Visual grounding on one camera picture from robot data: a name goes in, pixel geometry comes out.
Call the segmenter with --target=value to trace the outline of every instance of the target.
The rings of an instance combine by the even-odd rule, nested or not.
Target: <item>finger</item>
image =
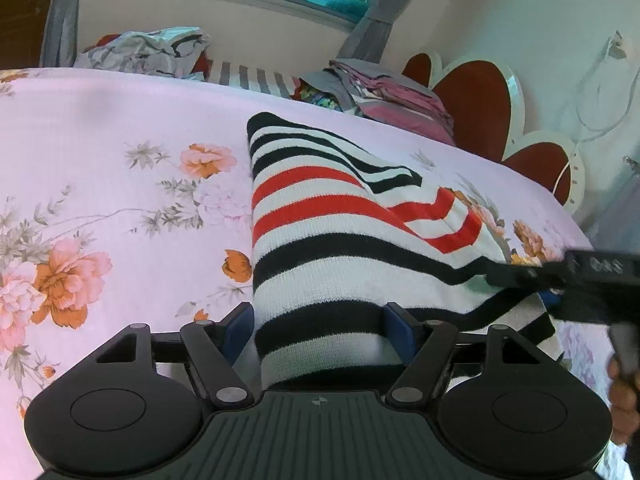
[[[629,435],[620,433],[618,430],[613,430],[613,432],[611,433],[611,441],[616,446],[622,446],[623,444],[628,444]]]
[[[636,410],[636,393],[631,386],[624,381],[614,381],[609,387],[609,400],[611,403],[626,412]]]
[[[611,361],[609,361],[609,365],[607,366],[607,375],[611,379],[617,379],[620,374],[620,366],[618,365],[618,360],[616,356],[611,357]]]
[[[640,426],[640,415],[637,412],[626,412],[612,406],[611,418],[613,420],[613,429],[620,433],[633,435]]]

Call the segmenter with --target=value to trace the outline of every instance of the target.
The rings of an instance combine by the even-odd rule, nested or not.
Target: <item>pink bedsheet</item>
[[[538,184],[385,124],[190,81],[0,72],[3,480],[41,471],[22,430],[30,399],[124,326],[175,331],[251,301],[246,122],[261,111],[331,130],[453,189],[507,261],[588,247]],[[558,326],[572,371],[604,395],[604,329]],[[599,472],[622,478],[621,456],[611,445]]]

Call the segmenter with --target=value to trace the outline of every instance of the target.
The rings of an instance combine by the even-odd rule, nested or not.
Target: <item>wall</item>
[[[444,62],[477,54],[506,63],[523,87],[525,132],[548,128],[578,139],[591,134],[575,114],[576,87],[616,29],[640,53],[640,0],[450,0],[426,43]],[[594,74],[581,99],[589,124],[603,127],[620,117],[639,62],[607,62]],[[638,108],[640,96],[625,123],[580,147],[587,193],[575,217],[583,227],[628,178],[622,156],[640,156]]]
[[[402,70],[427,41],[447,2],[412,0],[394,25],[383,63]],[[291,75],[324,67],[347,37],[343,30],[289,14],[221,0],[80,0],[78,47],[109,33],[178,24],[211,34],[210,52],[220,59]]]

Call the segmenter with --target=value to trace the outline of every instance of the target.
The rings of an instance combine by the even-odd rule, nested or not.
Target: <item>white cable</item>
[[[620,126],[620,124],[622,124],[623,121],[625,121],[625,119],[629,115],[629,112],[631,111],[631,105],[633,103],[634,96],[636,94],[636,84],[638,83],[638,78],[640,76],[640,67],[638,67],[638,71],[636,72],[636,76],[634,77],[634,79],[633,79],[633,81],[631,83],[631,86],[629,87],[629,101],[626,104],[626,110],[624,111],[624,113],[620,116],[620,118],[617,121],[615,121],[614,123],[610,124],[609,126],[606,126],[605,128],[594,129],[594,128],[591,128],[588,124],[586,124],[582,120],[582,117],[580,116],[580,107],[578,106],[578,98],[581,97],[581,95],[584,92],[584,86],[586,84],[587,79],[590,78],[590,76],[595,73],[595,71],[598,69],[598,67],[600,66],[601,63],[604,62],[606,64],[607,57],[609,55],[609,51],[610,51],[611,44],[612,44],[613,40],[614,40],[613,36],[611,38],[609,38],[609,41],[607,41],[607,46],[605,47],[603,54],[601,54],[601,56],[598,56],[598,60],[596,61],[594,66],[587,72],[585,77],[582,78],[582,81],[578,85],[578,89],[576,91],[576,96],[575,96],[575,99],[574,99],[575,114],[577,115],[578,120],[580,121],[580,124],[582,126],[584,126],[590,132],[597,133],[597,135],[589,137],[587,139],[579,139],[575,143],[574,150],[572,151],[571,155],[568,157],[568,160],[567,160],[566,164],[564,165],[564,167],[562,168],[562,171],[560,171],[560,174],[558,175],[558,178],[556,178],[556,182],[554,184],[554,188],[553,188],[553,191],[552,191],[553,195],[556,194],[556,190],[558,189],[558,184],[560,184],[560,180],[562,179],[562,176],[564,175],[564,172],[567,170],[567,168],[571,164],[571,159],[574,158],[574,156],[577,154],[578,146],[580,144],[585,143],[585,142],[591,142],[592,140],[597,140],[597,139],[599,139],[601,137],[604,137],[610,131],[612,131],[615,128],[617,128],[618,126]]]

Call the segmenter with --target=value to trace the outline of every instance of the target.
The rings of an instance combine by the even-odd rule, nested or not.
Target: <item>knit fabric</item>
[[[487,284],[482,266],[502,251],[452,191],[332,132],[268,113],[247,128],[264,388],[392,384],[402,365],[382,335],[389,301],[463,332],[503,323],[560,356],[537,295]]]

